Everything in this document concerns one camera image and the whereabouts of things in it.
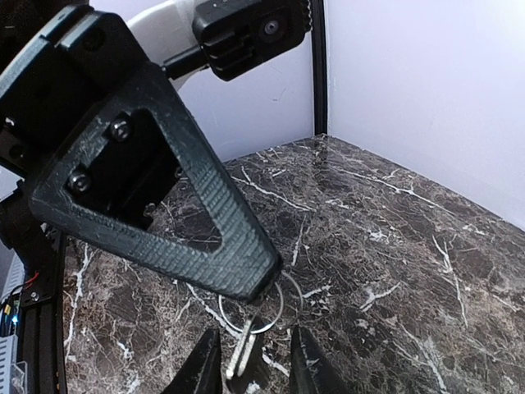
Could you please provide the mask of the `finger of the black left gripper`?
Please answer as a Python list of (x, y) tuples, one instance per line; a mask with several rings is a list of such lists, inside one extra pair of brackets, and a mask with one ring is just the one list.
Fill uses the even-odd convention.
[[(78, 165), (90, 165), (107, 147), (102, 133), (118, 114), (145, 111), (152, 117), (195, 194), (208, 211), (222, 243), (213, 252), (118, 222), (77, 204), (64, 186)], [(143, 63), (129, 76), (78, 139), (61, 149), (30, 192), (38, 219), (146, 268), (234, 300), (254, 300), (272, 285), (282, 259), (235, 186), (203, 132), (160, 66)]]

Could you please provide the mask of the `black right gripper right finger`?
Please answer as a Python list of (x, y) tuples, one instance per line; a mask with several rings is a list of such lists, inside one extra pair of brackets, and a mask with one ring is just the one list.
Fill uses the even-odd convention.
[(349, 393), (343, 379), (305, 327), (294, 327), (290, 361), (290, 393)]

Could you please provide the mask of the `silver keyring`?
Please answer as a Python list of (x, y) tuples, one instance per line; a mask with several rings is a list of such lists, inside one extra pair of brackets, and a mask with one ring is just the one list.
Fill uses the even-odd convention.
[(234, 332), (242, 332), (251, 320), (253, 334), (270, 330), (286, 331), (299, 321), (304, 312), (304, 292), (288, 272), (283, 272), (270, 289), (249, 304), (223, 295), (217, 297), (221, 318)]

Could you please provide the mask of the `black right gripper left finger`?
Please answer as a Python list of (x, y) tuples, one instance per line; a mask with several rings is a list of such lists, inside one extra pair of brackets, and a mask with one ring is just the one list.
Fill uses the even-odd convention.
[(221, 394), (222, 391), (220, 331), (209, 328), (162, 394)]

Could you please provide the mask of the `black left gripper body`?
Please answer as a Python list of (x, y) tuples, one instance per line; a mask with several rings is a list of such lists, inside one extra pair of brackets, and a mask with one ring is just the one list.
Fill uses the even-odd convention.
[[(16, 138), (2, 145), (2, 164), (23, 177), (35, 172), (145, 59), (117, 14), (63, 7), (1, 74), (1, 113)], [(80, 169), (88, 188), (72, 194), (87, 208), (147, 229), (145, 209), (174, 186), (176, 158), (143, 109), (118, 111), (103, 136), (107, 146)]]

